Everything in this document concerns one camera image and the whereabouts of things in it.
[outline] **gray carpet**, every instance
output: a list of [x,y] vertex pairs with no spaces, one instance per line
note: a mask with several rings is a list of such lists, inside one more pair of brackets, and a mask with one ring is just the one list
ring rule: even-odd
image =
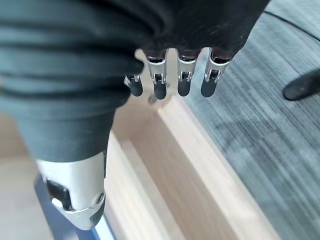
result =
[[[309,0],[313,7],[307,1],[302,7],[294,5],[297,0],[277,2],[268,9],[320,36],[320,15],[310,17],[320,1]],[[303,6],[310,14],[302,14]],[[205,62],[206,57],[198,61],[187,104],[281,238],[319,240],[320,96],[288,102],[281,91],[320,67],[320,43],[264,14],[210,98],[200,94]]]

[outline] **robotic hand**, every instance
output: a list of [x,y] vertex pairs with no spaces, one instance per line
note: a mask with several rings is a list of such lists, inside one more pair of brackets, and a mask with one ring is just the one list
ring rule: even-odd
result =
[[143,92],[135,50],[163,99],[167,49],[177,50],[186,96],[210,47],[201,87],[209,97],[268,1],[0,0],[0,109],[14,116],[52,204],[76,227],[89,230],[103,214],[115,110],[130,90]]

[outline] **wooden board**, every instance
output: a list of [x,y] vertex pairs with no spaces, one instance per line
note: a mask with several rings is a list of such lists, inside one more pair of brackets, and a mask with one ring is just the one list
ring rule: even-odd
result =
[[26,155],[27,149],[16,129],[13,118],[0,113],[0,162],[8,157]]
[[175,96],[127,139],[111,135],[105,190],[118,239],[280,239]]

